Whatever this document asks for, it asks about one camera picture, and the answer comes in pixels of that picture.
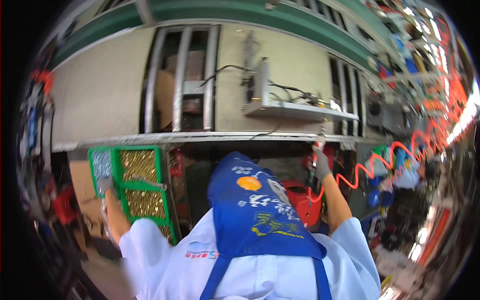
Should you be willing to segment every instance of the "metal rack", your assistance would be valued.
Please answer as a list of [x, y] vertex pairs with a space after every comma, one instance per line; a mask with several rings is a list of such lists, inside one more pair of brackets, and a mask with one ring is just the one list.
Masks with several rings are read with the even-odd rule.
[[245, 105], [246, 116], [295, 118], [304, 120], [355, 120], [358, 115], [338, 111], [330, 108], [321, 108], [308, 104], [295, 104], [271, 99], [269, 97], [268, 62], [261, 61], [253, 73], [253, 97]]

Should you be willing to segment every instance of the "window bar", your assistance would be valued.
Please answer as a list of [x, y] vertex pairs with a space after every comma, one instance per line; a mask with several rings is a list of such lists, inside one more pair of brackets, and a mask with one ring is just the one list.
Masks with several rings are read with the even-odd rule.
[[328, 10], [328, 6], [325, 3], [322, 3], [322, 10], [325, 13], [325, 18], [333, 22], [333, 16], [330, 15], [330, 12]]
[[136, 0], [135, 6], [137, 8], [140, 19], [145, 26], [151, 27], [155, 25], [155, 20], [153, 18], [152, 12], [150, 11], [150, 6], [148, 5], [148, 0]]
[[175, 70], [175, 88], [173, 90], [172, 105], [172, 131], [178, 132], [182, 127], [182, 107], [183, 107], [183, 80], [185, 78], [185, 69], [187, 67], [187, 55], [190, 40], [192, 37], [192, 28], [185, 27], [182, 30], [179, 53], [177, 58], [177, 68]]
[[361, 114], [362, 114], [362, 136], [367, 137], [367, 99], [365, 95], [365, 78], [363, 74], [358, 72], [359, 84], [360, 84], [360, 101], [361, 101]]
[[344, 29], [343, 26], [342, 26], [342, 20], [340, 19], [340, 14], [336, 10], [334, 10], [333, 8], [332, 8], [332, 11], [333, 11], [333, 17], [335, 18], [336, 25], [338, 27]]
[[161, 55], [163, 43], [165, 41], [165, 36], [167, 35], [167, 30], [161, 29], [157, 30], [155, 43], [152, 49], [152, 57], [150, 60], [150, 69], [148, 70], [147, 77], [147, 87], [145, 91], [145, 120], [144, 120], [144, 132], [152, 133], [153, 132], [153, 114], [154, 114], [154, 93], [155, 93], [155, 82], [158, 68], [160, 66]]
[[315, 0], [308, 0], [310, 3], [310, 7], [314, 13], [318, 13], [317, 1]]
[[[345, 73], [343, 70], [343, 62], [336, 60], [336, 68], [338, 69], [338, 81], [340, 83], [340, 102], [342, 104], [342, 111], [348, 112], [347, 109], [347, 86], [345, 84]], [[342, 121], [342, 134], [347, 135], [347, 121]]]
[[[207, 53], [205, 58], [205, 77], [206, 80], [215, 72], [216, 49], [218, 45], [218, 25], [210, 27], [208, 32]], [[215, 80], [208, 81], [204, 92], [204, 130], [213, 129], [213, 84]]]
[[[357, 82], [355, 80], [355, 70], [353, 70], [353, 66], [348, 64], [348, 75], [350, 76], [350, 88], [352, 91], [352, 108], [353, 114], [358, 117], [359, 115], [359, 108], [357, 103]], [[359, 122], [357, 120], [353, 121], [353, 135], [359, 135]]]

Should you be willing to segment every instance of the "metal shelf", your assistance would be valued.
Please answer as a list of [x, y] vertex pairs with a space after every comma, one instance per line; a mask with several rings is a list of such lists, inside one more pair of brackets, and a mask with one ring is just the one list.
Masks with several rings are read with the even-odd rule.
[[359, 120], [357, 115], [347, 112], [270, 99], [271, 84], [268, 79], [268, 62], [265, 60], [261, 61], [252, 73], [253, 97], [250, 103], [245, 104], [243, 112], [246, 116], [294, 118], [314, 121], [325, 121], [325, 119], [328, 121]]
[[[88, 149], [94, 146], [107, 145], [145, 145], [145, 144], [177, 144], [193, 142], [225, 142], [225, 141], [297, 141], [314, 142], [318, 135], [305, 132], [165, 132], [124, 135], [103, 139], [55, 144], [52, 152]], [[326, 134], [330, 143], [363, 143], [386, 144], [393, 141], [392, 137], [363, 138], [358, 136]]]

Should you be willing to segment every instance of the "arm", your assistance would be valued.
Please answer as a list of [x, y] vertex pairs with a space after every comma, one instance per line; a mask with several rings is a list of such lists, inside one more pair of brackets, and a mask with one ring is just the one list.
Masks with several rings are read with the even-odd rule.
[[343, 221], [352, 217], [352, 212], [336, 184], [328, 166], [327, 156], [318, 147], [314, 147], [314, 151], [317, 154], [316, 176], [324, 186], [328, 207], [328, 225], [330, 233], [332, 233]]
[[330, 233], [332, 233], [343, 221], [352, 217], [352, 212], [342, 192], [338, 188], [332, 173], [329, 173], [323, 178], [322, 184], [324, 185], [325, 196], [327, 198], [328, 225], [330, 226]]
[[112, 189], [105, 191], [105, 202], [107, 203], [108, 225], [110, 226], [112, 238], [118, 245], [122, 235], [130, 230], [131, 224], [123, 213]]
[[105, 177], [98, 182], [100, 194], [105, 195], [105, 204], [107, 207], [108, 227], [112, 234], [114, 242], [119, 245], [120, 238], [124, 233], [130, 230], [132, 226], [123, 213], [119, 201], [113, 192], [112, 177]]

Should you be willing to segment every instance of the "cardboard box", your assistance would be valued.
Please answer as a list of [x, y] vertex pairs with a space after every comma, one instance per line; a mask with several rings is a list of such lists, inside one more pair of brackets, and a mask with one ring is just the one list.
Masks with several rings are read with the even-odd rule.
[[[100, 221], [103, 220], [101, 213], [102, 200], [95, 195], [90, 163], [88, 160], [72, 160], [70, 162], [70, 174], [78, 206], [84, 216], [83, 219], [87, 224], [90, 235], [108, 239], [105, 235], [102, 236], [100, 232]], [[92, 228], [88, 226], [89, 220], [92, 221]]]
[[[200, 81], [204, 79], [205, 51], [188, 51], [187, 68], [184, 81]], [[175, 76], [177, 69], [177, 55], [167, 59], [167, 72]]]
[[167, 71], [159, 71], [155, 83], [155, 105], [160, 111], [160, 128], [172, 122], [173, 88], [175, 77]]

